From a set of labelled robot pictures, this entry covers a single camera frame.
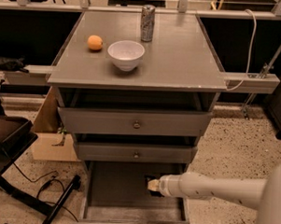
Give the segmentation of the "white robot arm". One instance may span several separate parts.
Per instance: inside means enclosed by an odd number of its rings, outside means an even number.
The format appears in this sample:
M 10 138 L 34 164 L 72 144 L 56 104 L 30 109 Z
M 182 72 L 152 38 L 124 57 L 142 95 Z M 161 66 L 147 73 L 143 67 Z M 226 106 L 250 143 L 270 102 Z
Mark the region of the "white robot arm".
M 193 172 L 164 175 L 148 182 L 164 197 L 213 197 L 255 209 L 255 224 L 281 224 L 281 164 L 267 179 L 214 178 Z

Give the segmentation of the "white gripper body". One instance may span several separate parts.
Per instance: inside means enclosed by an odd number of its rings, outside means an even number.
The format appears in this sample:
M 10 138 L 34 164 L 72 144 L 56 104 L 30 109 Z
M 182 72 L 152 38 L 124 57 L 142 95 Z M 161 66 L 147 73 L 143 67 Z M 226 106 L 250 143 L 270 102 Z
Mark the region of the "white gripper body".
M 179 187 L 180 175 L 164 175 L 159 179 L 159 191 L 163 196 L 178 198 L 182 195 Z

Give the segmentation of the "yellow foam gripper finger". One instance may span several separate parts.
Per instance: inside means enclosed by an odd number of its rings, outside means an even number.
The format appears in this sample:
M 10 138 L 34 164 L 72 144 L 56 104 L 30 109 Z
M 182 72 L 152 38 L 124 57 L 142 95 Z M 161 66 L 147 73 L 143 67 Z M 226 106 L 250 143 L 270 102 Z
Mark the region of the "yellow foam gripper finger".
M 157 179 L 148 181 L 148 189 L 150 191 L 159 192 L 159 181 Z

